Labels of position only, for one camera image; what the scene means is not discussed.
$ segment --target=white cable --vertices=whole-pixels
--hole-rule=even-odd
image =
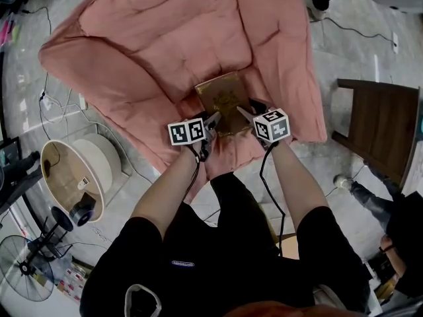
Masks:
[[[53,121],[50,121],[50,120],[48,120],[48,119],[47,119],[47,117],[46,117],[46,116],[44,115],[44,113],[43,113],[43,115],[44,115],[45,119],[46,119],[48,122],[50,122],[50,123],[60,123],[60,122],[61,122],[61,121],[65,118],[65,119],[66,119],[66,137],[67,137],[67,140],[68,140],[68,142],[69,142],[69,138],[68,138],[69,133],[67,132],[67,118],[65,117],[65,114],[66,114],[66,110],[67,110],[67,108],[68,108],[68,107],[72,107],[72,106],[77,107],[77,108],[78,108],[78,110],[79,110],[79,112],[83,115],[83,117],[86,119],[86,121],[87,121],[87,122],[89,122],[89,123],[93,123],[93,124],[97,124],[97,125],[101,125],[103,128],[107,129],[107,130],[109,131],[109,133],[110,133],[110,134],[112,134],[113,138],[115,139],[115,141],[117,142],[117,144],[118,144],[118,145],[119,145],[119,147],[121,148],[122,152],[124,153],[124,155],[125,155],[125,157],[126,157],[126,160],[127,160],[127,161],[128,161],[128,163],[130,164],[130,166],[131,166],[131,168],[134,170],[134,172],[135,172],[138,176],[142,177],[144,180],[146,180],[147,182],[149,182],[150,184],[153,184],[153,183],[152,183],[152,181],[150,181],[150,180],[149,180],[148,178],[146,178],[145,176],[141,175],[141,174],[140,174],[140,173],[139,173],[139,172],[135,169],[135,167],[134,167],[134,165],[132,164],[132,162],[131,162],[130,158],[128,157],[128,154],[126,154],[125,149],[123,148],[122,144],[119,142],[118,138],[115,136],[115,134],[113,133],[113,131],[112,131],[109,127],[107,127],[107,126],[106,126],[106,125],[104,125],[103,123],[88,120],[88,117],[85,115],[84,111],[81,109],[81,107],[80,107],[78,104],[69,104],[69,99],[70,99],[70,97],[71,97],[71,92],[72,92],[72,88],[71,88],[71,89],[69,89],[69,94],[67,95],[67,101],[66,101],[66,105],[65,105],[65,106],[60,105],[60,102],[59,102],[59,101],[57,101],[55,98],[53,98],[52,96],[50,96],[50,95],[48,95],[47,93],[45,93],[45,96],[47,96],[50,100],[53,100],[53,101],[54,101],[54,104],[56,104],[56,106],[59,106],[61,109],[64,109],[64,111],[63,111],[63,115],[62,115],[62,117],[61,117],[60,121],[58,121],[58,122],[53,122]]]
[[[53,101],[52,102],[53,104],[55,104],[57,107],[59,107],[61,109],[64,109],[59,121],[51,121],[51,120],[49,120],[47,118],[47,116],[45,115],[45,113],[41,109],[41,113],[42,113],[42,115],[44,116],[44,118],[46,119],[47,122],[58,124],[58,123],[60,123],[60,122],[63,121],[63,119],[65,118],[67,105],[69,104],[69,100],[71,98],[71,93],[72,93],[72,88],[69,89],[69,93],[67,94],[67,100],[66,100],[65,106],[62,106],[61,103],[59,101],[57,101],[53,96],[50,96],[49,94],[47,94],[46,92],[44,92],[44,96],[47,97],[47,98],[49,98],[50,100],[52,100]]]

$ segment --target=wooden chair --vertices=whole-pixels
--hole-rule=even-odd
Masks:
[[[348,137],[334,131],[332,138],[402,188],[416,148],[420,90],[345,79],[338,86],[353,90],[352,114]]]

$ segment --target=wire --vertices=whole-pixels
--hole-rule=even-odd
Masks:
[[[118,138],[115,136],[115,134],[113,133],[113,131],[112,131],[109,127],[107,127],[107,126],[106,126],[106,125],[104,125],[103,123],[88,120],[88,117],[85,115],[84,111],[81,109],[81,107],[80,107],[78,104],[68,104],[66,107],[72,107],[72,106],[74,106],[74,107],[77,107],[77,108],[78,108],[79,112],[83,115],[83,117],[86,119],[86,121],[87,121],[87,122],[89,122],[89,123],[93,123],[93,124],[97,124],[97,125],[99,125],[99,126],[101,126],[101,127],[105,128],[105,129],[107,129],[107,130],[108,130],[108,132],[109,132],[109,133],[113,136],[113,138],[115,139],[115,141],[117,142],[117,144],[119,145],[119,147],[121,148],[121,150],[122,150],[123,154],[125,155],[126,160],[128,161],[128,163],[129,163],[129,165],[131,166],[131,168],[134,170],[134,172],[135,172],[138,176],[142,177],[144,180],[146,180],[147,182],[149,182],[150,184],[153,184],[153,183],[152,183],[152,181],[150,181],[150,180],[149,180],[148,178],[146,178],[145,176],[141,175],[141,174],[140,174],[140,173],[139,173],[139,172],[135,169],[134,165],[132,164],[132,162],[131,162],[130,158],[128,157],[128,154],[126,153],[126,151],[125,151],[125,149],[123,148],[122,144],[119,142]]]
[[[207,218],[205,218],[204,220],[203,220],[203,222],[206,222],[210,217],[212,217],[214,214],[217,214],[217,213],[219,213],[219,211],[220,211],[220,208],[218,209],[218,210],[216,210],[214,213],[212,213],[210,216],[208,216]]]
[[[46,11],[46,14],[47,14],[47,20],[48,20],[48,24],[50,25],[50,35],[52,35],[52,21],[50,20],[50,14],[49,14],[49,12],[48,12],[48,8],[47,7],[40,7],[39,9],[37,9],[36,11],[33,11],[33,12],[30,12],[30,11],[27,11],[26,9],[23,9],[23,10],[21,10],[21,12],[22,13],[24,13],[24,14],[36,14],[36,13],[38,13],[39,11],[41,11],[42,9],[44,9],[45,11]],[[45,81],[45,83],[44,83],[44,90],[43,90],[43,92],[42,92],[42,95],[41,95],[41,97],[40,97],[40,99],[39,99],[39,101],[38,101],[38,105],[39,105],[39,107],[40,107],[40,121],[41,121],[41,126],[42,126],[42,129],[44,130],[44,133],[46,134],[46,136],[47,136],[47,138],[48,138],[48,140],[50,141],[50,136],[47,134],[47,131],[46,131],[46,128],[44,127],[44,123],[43,123],[43,121],[42,121],[42,116],[44,115],[44,113],[42,112],[42,109],[41,109],[41,101],[42,101],[42,99],[44,98],[44,97],[48,97],[50,100],[53,100],[54,101],[54,103],[57,105],[57,106],[59,106],[59,107],[61,107],[61,108],[64,108],[64,111],[63,111],[63,116],[62,116],[62,118],[60,119],[60,121],[59,122],[61,122],[62,121],[62,119],[63,118],[65,118],[65,115],[66,115],[66,109],[67,109],[67,107],[70,107],[70,106],[76,106],[76,107],[78,107],[78,109],[79,109],[79,111],[80,111],[80,113],[82,113],[82,115],[84,116],[84,118],[89,122],[89,123],[94,123],[94,124],[97,124],[97,125],[100,125],[100,126],[102,126],[103,128],[106,128],[111,134],[112,134],[112,136],[113,136],[113,138],[116,140],[116,142],[119,144],[119,147],[121,148],[121,150],[123,151],[123,153],[124,153],[124,155],[125,155],[125,157],[126,157],[126,160],[128,160],[128,163],[130,164],[130,166],[131,166],[131,168],[134,170],[134,172],[138,175],[138,176],[140,176],[140,177],[142,177],[144,180],[146,180],[147,182],[149,182],[150,184],[153,184],[152,183],[152,181],[150,181],[148,178],[146,178],[145,176],[143,176],[143,175],[141,175],[136,169],[135,169],[135,167],[134,167],[134,165],[132,164],[132,162],[130,161],[130,159],[129,159],[129,157],[128,157],[128,155],[126,154],[126,152],[125,152],[125,149],[123,148],[123,146],[122,146],[122,144],[119,142],[119,140],[117,139],[117,137],[115,136],[115,134],[113,134],[113,132],[112,132],[112,130],[110,130],[110,128],[109,127],[107,127],[107,126],[105,126],[104,124],[102,124],[102,123],[100,123],[100,122],[95,122],[95,121],[90,121],[90,120],[88,120],[88,118],[86,117],[86,115],[84,114],[84,112],[82,111],[82,109],[81,109],[81,107],[79,107],[77,104],[68,104],[69,103],[69,97],[70,97],[70,95],[71,95],[71,91],[72,90],[69,90],[69,95],[68,95],[68,98],[67,98],[67,102],[66,102],[66,105],[64,106],[64,107],[62,107],[62,105],[60,104],[60,102],[59,101],[57,101],[55,98],[53,98],[52,96],[50,96],[50,95],[48,95],[47,94],[47,82],[48,82],[48,72],[46,72],[46,81]],[[47,122],[50,122],[50,123],[55,123],[55,122],[51,122],[45,115],[44,115],[44,117],[45,117],[45,119],[47,120]],[[67,138],[67,140],[69,141],[69,133],[68,133],[68,131],[67,131],[67,118],[66,118],[66,132],[67,132],[67,135],[66,135],[66,138]]]
[[[189,187],[188,187],[188,189],[186,190],[185,195],[184,195],[184,198],[183,198],[182,200],[184,200],[184,199],[185,199],[185,197],[186,197],[186,196],[188,195],[188,193],[190,192],[190,190],[191,190],[192,186],[194,185],[194,182],[195,182],[195,181],[196,181],[196,179],[197,179],[197,176],[198,176],[198,171],[200,170],[200,156],[199,156],[199,154],[198,154],[198,153],[194,150],[194,148],[192,147],[192,145],[188,145],[187,147],[188,147],[188,149],[190,149],[190,150],[192,151],[192,153],[193,153],[193,154],[194,154],[194,156],[196,157],[197,166],[196,166],[196,169],[195,169],[195,171],[194,171],[194,173],[193,173],[193,175],[192,175],[190,186],[189,186]]]
[[[365,164],[362,165],[362,167],[356,172],[356,174],[351,178],[352,180],[354,178],[356,178],[358,176],[358,174],[362,171],[362,169],[365,167]],[[325,196],[326,198],[332,193],[334,192],[336,189],[338,189],[338,187],[333,188],[331,191],[329,191],[329,193]]]
[[[359,30],[356,30],[355,28],[347,28],[347,27],[343,27],[343,26],[341,26],[340,24],[338,24],[335,20],[333,20],[333,19],[332,19],[332,18],[330,18],[330,17],[325,17],[325,18],[323,18],[322,20],[312,20],[312,21],[310,21],[310,23],[314,23],[314,22],[322,22],[323,20],[329,20],[329,21],[331,21],[332,23],[334,23],[335,25],[337,25],[337,27],[339,27],[339,28],[341,28],[341,29],[343,29],[343,30],[352,30],[352,31],[354,31],[355,33],[357,33],[357,34],[359,34],[359,35],[363,36],[364,38],[373,39],[373,38],[376,38],[376,37],[380,36],[380,37],[381,37],[381,38],[383,38],[384,40],[389,41],[390,43],[392,43],[392,45],[394,45],[394,47],[397,47],[397,44],[396,44],[394,41],[392,41],[391,39],[388,39],[386,36],[384,36],[384,35],[382,35],[382,34],[380,34],[380,33],[377,33],[377,34],[375,34],[375,35],[364,35],[363,33],[361,33]]]
[[[50,25],[50,35],[52,35],[52,21],[50,20],[50,15],[48,13],[48,8],[46,6],[40,7],[39,9],[37,9],[36,11],[30,12],[26,9],[22,9],[21,12],[24,14],[36,14],[39,11],[41,11],[42,9],[46,10],[46,14],[47,14],[47,19],[48,19],[48,24]]]
[[[60,122],[63,121],[63,119],[65,119],[66,108],[69,105],[69,99],[71,98],[71,92],[72,92],[72,88],[69,89],[69,93],[67,94],[67,100],[66,100],[65,106],[62,106],[61,103],[59,101],[57,101],[54,97],[52,97],[52,96],[50,96],[48,94],[45,94],[45,97],[49,98],[50,100],[54,100],[55,101],[55,102],[53,102],[54,105],[56,105],[57,107],[61,108],[61,110],[63,109],[63,113],[61,114],[61,118],[57,122],[56,121],[49,120],[47,118],[47,116],[45,115],[45,113],[41,110],[41,113],[42,113],[42,115],[44,116],[44,118],[46,119],[47,122],[54,123],[54,124],[59,124]]]
[[[282,220],[281,220],[281,223],[280,223],[280,233],[279,233],[279,250],[280,250],[280,256],[282,257],[283,256],[283,254],[282,254],[282,234],[284,233],[284,223],[285,223],[285,216],[286,216],[286,214],[282,210],[282,208],[278,205],[278,202],[276,202],[275,198],[273,197],[272,193],[270,192],[270,189],[269,189],[269,186],[267,185],[266,180],[263,177],[263,170],[264,170],[264,165],[266,164],[267,157],[269,156],[269,154],[272,151],[272,149],[278,145],[278,143],[279,143],[278,141],[277,142],[273,142],[270,145],[269,149],[266,151],[266,154],[264,155],[264,158],[263,158],[262,167],[260,169],[260,178],[262,179],[263,184],[264,184],[264,187],[266,188],[266,190],[267,190],[270,198],[272,199],[274,205],[276,206],[276,208],[278,208],[278,210],[282,214]]]
[[[9,208],[9,210],[7,211],[7,213],[6,213],[6,215],[4,215],[2,218],[1,218],[1,221],[0,221],[0,224],[1,223],[3,223],[3,219],[5,219],[5,217],[7,216],[7,214],[9,214],[11,212],[11,208]]]
[[[103,248],[103,249],[107,250],[107,248],[105,246],[100,246],[98,244],[91,244],[91,243],[82,243],[82,242],[75,242],[75,243],[71,243],[71,244],[66,244],[65,246],[58,246],[58,247],[56,247],[56,249],[66,248],[67,246],[72,246],[74,244],[84,244],[86,246],[99,246],[100,248]]]

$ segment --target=black t-shirt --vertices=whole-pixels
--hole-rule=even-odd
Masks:
[[[223,316],[264,300],[312,306],[317,285],[331,288],[348,309],[364,311],[369,295],[365,271],[332,211],[312,210],[302,220],[297,240],[300,260],[254,254],[236,245],[220,248],[218,238],[178,254],[164,248],[153,223],[132,218],[91,273],[81,315],[123,316],[125,294],[133,284],[160,298],[160,316]]]
[[[396,203],[387,226],[399,256],[407,269],[397,283],[396,290],[410,297],[423,295],[423,198],[414,192]]]

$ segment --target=hand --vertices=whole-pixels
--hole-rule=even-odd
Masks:
[[[381,249],[382,250],[386,250],[392,245],[393,245],[393,242],[388,235],[385,235],[385,236],[382,237],[382,239],[381,239]]]

